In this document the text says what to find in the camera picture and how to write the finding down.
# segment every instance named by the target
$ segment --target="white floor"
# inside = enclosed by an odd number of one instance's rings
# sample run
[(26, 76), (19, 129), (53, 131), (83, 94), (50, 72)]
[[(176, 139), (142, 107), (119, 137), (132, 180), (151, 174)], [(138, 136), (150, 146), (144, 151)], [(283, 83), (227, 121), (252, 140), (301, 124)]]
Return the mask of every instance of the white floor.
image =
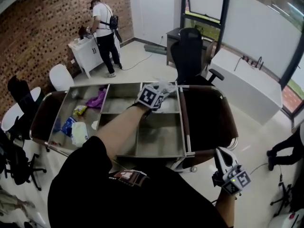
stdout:
[[(121, 48), (121, 62), (124, 69), (131, 68), (139, 61), (147, 58), (150, 53), (143, 49), (143, 44), (132, 42)], [(166, 66), (166, 56), (153, 54), (149, 59), (143, 61), (135, 68), (128, 71), (116, 70), (115, 78), (104, 78), (105, 66), (91, 71), (91, 78), (85, 74), (75, 78), (75, 84), (103, 84), (103, 83), (122, 83), (156, 81), (163, 79), (173, 81), (177, 77), (177, 72), (173, 67)], [(264, 126), (259, 125), (253, 119), (239, 111), (231, 105), (232, 113), (235, 118), (239, 133), (239, 143), (234, 150), (240, 163), (244, 164), (248, 171), (252, 171), (260, 164), (266, 163), (266, 151), (271, 149), (276, 143), (286, 139), (291, 135), (291, 122), (282, 113), (278, 112)], [(29, 210), (33, 219), (43, 227), (50, 227), (47, 213), (48, 190), (52, 179), (59, 172), (65, 157), (56, 153), (46, 153), (45, 149), (39, 147), (31, 141), (27, 141), (24, 149), (27, 156), (33, 153), (40, 154), (41, 166), (47, 169), (47, 173), (38, 175), (42, 191), (37, 191), (33, 183), (25, 183), (16, 186), (10, 176), (5, 179), (1, 175), (0, 185), (11, 194), (17, 195), (22, 200), (31, 200), (36, 205), (36, 210)], [(286, 184), (293, 183), (296, 165), (282, 166), (283, 180)], [(211, 176), (215, 171), (214, 160), (210, 160), (198, 166), (196, 173), (184, 173), (183, 178), (193, 186), (198, 192), (210, 201), (217, 198), (219, 187), (214, 188)], [(273, 172), (267, 170), (267, 166), (262, 166), (252, 174), (252, 183), (243, 192), (236, 202), (235, 227), (236, 228), (266, 228), (273, 214), (278, 208), (277, 205), (271, 207), (271, 201), (276, 200), (281, 195), (278, 187), (280, 176), (279, 167), (275, 167)], [(26, 219), (20, 210), (10, 213), (0, 220), (5, 222), (18, 222), (21, 227)]]

